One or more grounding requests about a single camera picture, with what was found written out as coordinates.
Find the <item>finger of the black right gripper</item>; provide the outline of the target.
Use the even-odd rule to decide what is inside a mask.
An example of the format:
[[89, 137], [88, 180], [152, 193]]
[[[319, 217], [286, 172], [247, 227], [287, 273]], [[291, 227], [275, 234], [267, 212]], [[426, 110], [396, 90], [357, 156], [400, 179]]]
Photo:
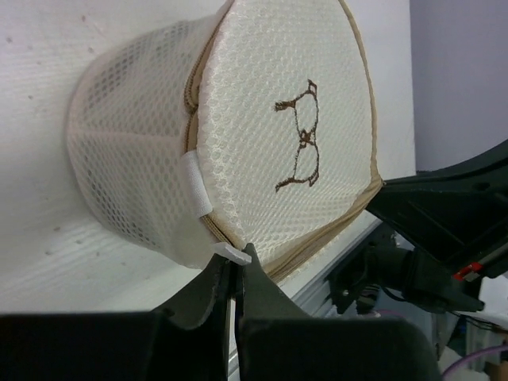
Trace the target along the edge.
[[507, 143], [462, 163], [386, 181], [368, 203], [452, 273], [479, 264], [482, 277], [507, 272]]

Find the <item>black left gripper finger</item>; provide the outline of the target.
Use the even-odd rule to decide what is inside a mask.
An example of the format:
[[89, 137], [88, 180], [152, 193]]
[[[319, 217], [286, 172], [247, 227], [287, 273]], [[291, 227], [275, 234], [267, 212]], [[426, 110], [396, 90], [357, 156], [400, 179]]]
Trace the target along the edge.
[[297, 306], [263, 270], [254, 244], [248, 243], [243, 253], [251, 263], [238, 271], [236, 319], [299, 320], [310, 315]]

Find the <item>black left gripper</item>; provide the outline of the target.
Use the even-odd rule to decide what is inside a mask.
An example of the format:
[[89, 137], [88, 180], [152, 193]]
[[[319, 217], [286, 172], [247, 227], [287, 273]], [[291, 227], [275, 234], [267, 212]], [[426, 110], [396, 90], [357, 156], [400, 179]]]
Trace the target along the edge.
[[[7, 315], [4, 380], [227, 380], [232, 263], [215, 255], [140, 314]], [[243, 380], [438, 380], [429, 342], [396, 319], [242, 319]]]

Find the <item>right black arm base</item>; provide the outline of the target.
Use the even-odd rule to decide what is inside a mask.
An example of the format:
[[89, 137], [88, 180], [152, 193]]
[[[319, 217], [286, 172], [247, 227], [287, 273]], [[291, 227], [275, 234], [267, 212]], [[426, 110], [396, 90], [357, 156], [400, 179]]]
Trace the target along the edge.
[[369, 286], [397, 291], [401, 294], [398, 301], [431, 313], [477, 312], [484, 308], [478, 297], [466, 291], [464, 282], [455, 279], [429, 254], [398, 246], [395, 231], [385, 224], [347, 254], [328, 280], [333, 305], [340, 313], [358, 301]]

